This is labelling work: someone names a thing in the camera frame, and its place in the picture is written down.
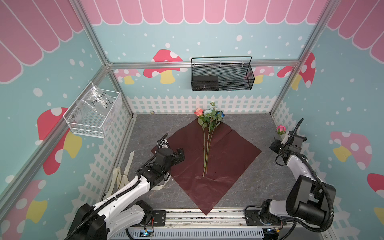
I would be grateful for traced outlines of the pink orange fake rose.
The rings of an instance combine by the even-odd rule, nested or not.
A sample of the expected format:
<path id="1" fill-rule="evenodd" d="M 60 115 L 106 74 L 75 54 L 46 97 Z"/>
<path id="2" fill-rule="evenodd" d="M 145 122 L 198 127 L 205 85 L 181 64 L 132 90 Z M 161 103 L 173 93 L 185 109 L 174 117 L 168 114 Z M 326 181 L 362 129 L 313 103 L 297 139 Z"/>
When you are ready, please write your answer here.
<path id="1" fill-rule="evenodd" d="M 203 177 L 206 174 L 206 139 L 207 139 L 207 134 L 206 134 L 206 128 L 208 127 L 207 121 L 204 117 L 204 110 L 201 108 L 197 108 L 195 111 L 195 115 L 198 117 L 198 123 L 202 127 L 203 130 Z"/>

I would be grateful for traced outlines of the dark blue fake rose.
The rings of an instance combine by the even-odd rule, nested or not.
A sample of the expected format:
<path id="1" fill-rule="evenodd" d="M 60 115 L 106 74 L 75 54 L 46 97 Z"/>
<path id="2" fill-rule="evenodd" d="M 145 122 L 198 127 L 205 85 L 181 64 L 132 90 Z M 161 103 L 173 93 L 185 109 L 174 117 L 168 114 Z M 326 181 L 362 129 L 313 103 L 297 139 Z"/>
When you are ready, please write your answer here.
<path id="1" fill-rule="evenodd" d="M 213 138 L 213 134 L 215 129 L 221 124 L 222 119 L 224 118 L 225 114 L 222 111 L 216 112 L 215 115 L 211 116 L 211 121 L 209 122 L 209 134 L 208 134 L 208 143 L 207 143 L 207 153 L 206 153 L 206 168 L 208 167 L 208 161 L 209 161 L 209 152 L 211 147 L 211 141 Z"/>

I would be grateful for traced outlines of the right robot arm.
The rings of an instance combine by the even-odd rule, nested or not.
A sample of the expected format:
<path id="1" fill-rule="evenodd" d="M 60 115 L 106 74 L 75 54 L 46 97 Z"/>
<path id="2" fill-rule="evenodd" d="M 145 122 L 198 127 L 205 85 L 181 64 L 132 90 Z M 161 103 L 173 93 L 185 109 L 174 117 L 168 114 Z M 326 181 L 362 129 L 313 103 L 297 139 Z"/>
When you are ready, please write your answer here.
<path id="1" fill-rule="evenodd" d="M 264 225 L 286 221 L 321 233 L 333 223 L 336 189 L 321 180 L 302 154 L 301 145 L 305 141 L 305 137 L 290 131 L 282 141 L 276 140 L 270 146 L 292 171 L 296 182 L 285 201 L 268 199 L 263 202 L 259 216 Z"/>

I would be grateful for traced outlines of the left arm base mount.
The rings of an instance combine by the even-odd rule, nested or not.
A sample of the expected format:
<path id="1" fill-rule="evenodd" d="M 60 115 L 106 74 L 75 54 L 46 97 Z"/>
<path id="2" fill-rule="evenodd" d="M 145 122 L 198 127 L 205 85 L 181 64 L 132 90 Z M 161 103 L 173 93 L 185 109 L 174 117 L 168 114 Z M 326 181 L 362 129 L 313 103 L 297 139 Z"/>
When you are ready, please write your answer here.
<path id="1" fill-rule="evenodd" d="M 164 227 L 166 214 L 167 212 L 163 210 L 151 210 L 145 212 L 145 215 L 139 225 L 144 227 Z"/>

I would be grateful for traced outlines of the light blue fake flower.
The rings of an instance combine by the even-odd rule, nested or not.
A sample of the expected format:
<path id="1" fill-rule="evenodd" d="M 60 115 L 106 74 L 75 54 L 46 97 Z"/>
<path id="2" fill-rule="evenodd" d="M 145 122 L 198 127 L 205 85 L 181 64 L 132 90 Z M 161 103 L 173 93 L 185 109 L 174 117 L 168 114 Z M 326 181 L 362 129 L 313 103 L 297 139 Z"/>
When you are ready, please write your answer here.
<path id="1" fill-rule="evenodd" d="M 210 145 L 213 137 L 213 132 L 217 125 L 216 118 L 217 118 L 218 108 L 215 102 L 211 102 L 210 105 L 211 105 L 211 108 L 209 109 L 209 112 L 206 114 L 206 111 L 205 111 L 204 113 L 204 115 L 209 118 L 209 121 L 207 121 L 208 137 L 207 137 L 206 154 L 205 154 L 205 160 L 204 160 L 203 176 L 205 176 L 208 172 Z"/>

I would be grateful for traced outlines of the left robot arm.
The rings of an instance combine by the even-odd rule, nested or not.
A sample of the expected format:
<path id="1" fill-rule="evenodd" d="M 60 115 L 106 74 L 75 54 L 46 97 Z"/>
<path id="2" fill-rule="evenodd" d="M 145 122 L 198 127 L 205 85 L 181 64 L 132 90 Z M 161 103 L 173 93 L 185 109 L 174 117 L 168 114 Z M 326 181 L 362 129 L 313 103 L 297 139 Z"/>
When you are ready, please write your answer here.
<path id="1" fill-rule="evenodd" d="M 72 222 L 67 240 L 108 240 L 131 226 L 153 224 L 153 209 L 138 198 L 169 176 L 171 167 L 185 160 L 183 149 L 158 148 L 142 165 L 134 179 L 105 200 L 82 205 Z"/>

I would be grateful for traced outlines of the dark red wrapping paper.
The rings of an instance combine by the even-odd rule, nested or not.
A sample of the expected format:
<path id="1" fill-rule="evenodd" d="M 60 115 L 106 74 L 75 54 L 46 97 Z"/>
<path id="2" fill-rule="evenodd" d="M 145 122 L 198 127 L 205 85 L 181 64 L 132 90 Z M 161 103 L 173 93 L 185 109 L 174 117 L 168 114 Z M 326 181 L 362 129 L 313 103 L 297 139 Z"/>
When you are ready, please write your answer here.
<path id="1" fill-rule="evenodd" d="M 262 134 L 253 124 L 228 117 L 215 131 L 209 160 L 204 167 L 203 131 L 188 116 L 169 116 L 149 123 L 149 137 L 170 135 L 173 148 L 182 148 L 186 160 L 172 168 L 172 180 L 147 199 L 157 209 L 199 208 L 204 213 L 214 208 L 258 205 Z"/>

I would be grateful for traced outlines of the small pink fake rose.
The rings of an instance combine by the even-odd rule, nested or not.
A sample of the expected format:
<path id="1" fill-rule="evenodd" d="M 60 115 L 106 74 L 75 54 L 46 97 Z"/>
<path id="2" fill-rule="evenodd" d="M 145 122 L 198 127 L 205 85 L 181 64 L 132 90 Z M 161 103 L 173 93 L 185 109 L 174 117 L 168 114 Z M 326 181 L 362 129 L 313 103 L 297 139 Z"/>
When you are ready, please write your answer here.
<path id="1" fill-rule="evenodd" d="M 281 135 L 285 135 L 286 132 L 287 132 L 287 129 L 286 129 L 285 126 L 279 125 L 279 126 L 277 127 L 277 134 L 278 134 L 278 135 L 280 135 L 280 136 L 281 136 Z"/>

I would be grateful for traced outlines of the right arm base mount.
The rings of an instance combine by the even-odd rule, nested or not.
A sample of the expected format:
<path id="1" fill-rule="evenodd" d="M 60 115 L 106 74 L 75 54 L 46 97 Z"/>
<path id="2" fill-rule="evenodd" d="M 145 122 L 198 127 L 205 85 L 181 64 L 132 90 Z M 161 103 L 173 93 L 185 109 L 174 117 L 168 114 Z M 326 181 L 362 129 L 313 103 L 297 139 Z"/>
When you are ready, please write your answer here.
<path id="1" fill-rule="evenodd" d="M 261 207 L 252 205 L 245 207 L 244 216 L 247 226 L 266 226 L 259 214 L 261 209 Z"/>

